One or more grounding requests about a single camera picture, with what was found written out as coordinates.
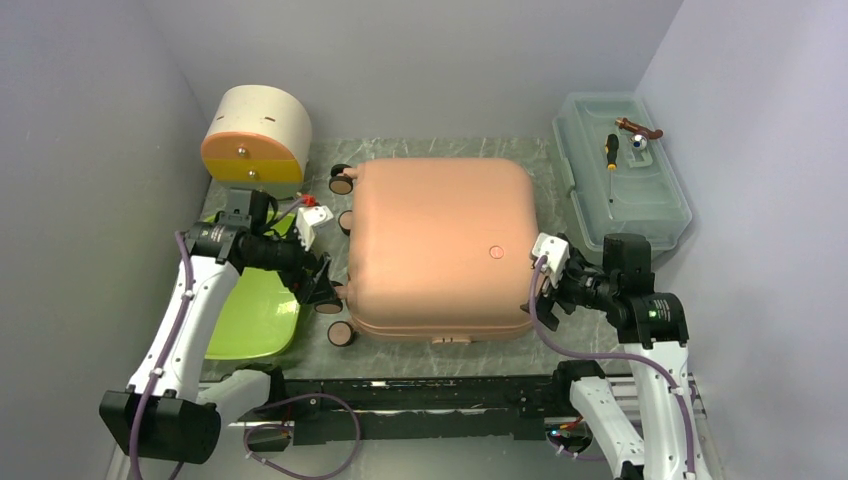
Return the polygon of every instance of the yellow and black screwdriver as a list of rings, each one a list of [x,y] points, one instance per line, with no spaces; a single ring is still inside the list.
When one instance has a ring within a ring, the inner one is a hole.
[[[604,151],[607,153],[607,170],[610,172],[610,203],[612,203],[612,172],[617,168],[615,161],[618,159],[618,135],[614,133],[607,135]]]

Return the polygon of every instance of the brown pipe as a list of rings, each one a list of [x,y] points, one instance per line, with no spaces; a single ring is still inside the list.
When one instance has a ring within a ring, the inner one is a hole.
[[[628,132],[641,133],[642,135],[648,137],[648,140],[656,140],[662,137],[663,134],[663,131],[659,128],[656,130],[650,130],[647,127],[639,125],[638,123],[631,122],[627,119],[627,117],[616,118],[615,125],[622,130],[627,130]]]

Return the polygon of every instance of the translucent plastic container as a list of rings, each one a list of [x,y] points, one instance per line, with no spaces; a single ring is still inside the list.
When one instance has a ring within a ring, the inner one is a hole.
[[[635,150],[632,134],[615,125],[619,117],[654,129],[641,101],[626,93],[572,93],[553,123],[560,192],[571,204],[566,210],[573,207],[568,213],[573,213],[582,238],[573,238],[574,231],[567,234],[593,262],[600,262],[608,233],[644,235],[656,257],[677,245],[692,220],[660,141]],[[604,152],[611,133],[618,135],[620,145],[612,173]]]

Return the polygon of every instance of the marble surface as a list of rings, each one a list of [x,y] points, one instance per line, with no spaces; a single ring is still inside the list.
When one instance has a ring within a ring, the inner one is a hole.
[[[382,157],[503,157],[521,164],[529,172],[534,182],[539,229],[556,233],[564,231],[566,225],[563,200],[558,193],[547,147],[547,141],[539,138],[317,141],[310,148],[303,191],[315,195],[319,202],[338,214],[351,208],[353,196],[339,196],[329,191],[327,181],[334,164],[355,166]],[[213,181],[202,217],[223,208],[225,203],[226,191]],[[348,238],[338,228],[327,228],[316,240],[315,248],[332,256],[331,278],[345,279]],[[561,345],[580,351],[619,350],[615,331],[601,313],[578,309],[573,315],[560,312],[559,316],[562,322],[551,336]],[[349,347],[334,347],[327,340],[327,327],[345,319],[346,311],[323,315],[305,308],[292,345],[281,354],[261,361],[282,366],[287,378],[353,378],[548,374],[562,358],[543,345],[532,330],[507,342],[389,343],[361,335]],[[202,380],[219,380],[241,363],[207,360]],[[623,362],[611,362],[605,368],[611,372],[627,371]]]

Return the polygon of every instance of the green tray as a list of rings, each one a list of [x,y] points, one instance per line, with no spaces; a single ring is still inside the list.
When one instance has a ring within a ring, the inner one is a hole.
[[[293,221],[288,215],[274,230],[282,235]],[[243,360],[282,352],[294,338],[299,311],[275,272],[245,268],[221,310],[206,358]]]

